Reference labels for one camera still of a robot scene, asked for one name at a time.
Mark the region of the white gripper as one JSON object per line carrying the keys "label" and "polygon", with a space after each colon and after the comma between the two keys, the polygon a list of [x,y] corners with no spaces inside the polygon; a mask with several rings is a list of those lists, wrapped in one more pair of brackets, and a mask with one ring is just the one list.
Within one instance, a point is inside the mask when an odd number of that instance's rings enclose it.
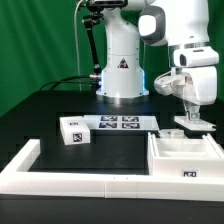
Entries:
{"label": "white gripper", "polygon": [[184,68],[185,76],[180,97],[184,101],[184,109],[188,120],[200,118],[198,105],[213,104],[217,97],[217,70],[214,66]]}

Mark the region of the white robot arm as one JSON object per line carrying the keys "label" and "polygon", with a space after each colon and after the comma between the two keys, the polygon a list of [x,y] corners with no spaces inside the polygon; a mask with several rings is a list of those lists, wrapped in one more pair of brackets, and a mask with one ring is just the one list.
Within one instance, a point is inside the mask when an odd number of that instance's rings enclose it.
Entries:
{"label": "white robot arm", "polygon": [[219,55],[209,46],[208,0],[87,0],[95,18],[103,18],[107,64],[99,98],[121,103],[148,95],[139,65],[139,42],[166,44],[170,71],[154,81],[162,95],[184,102],[189,120],[217,97]]}

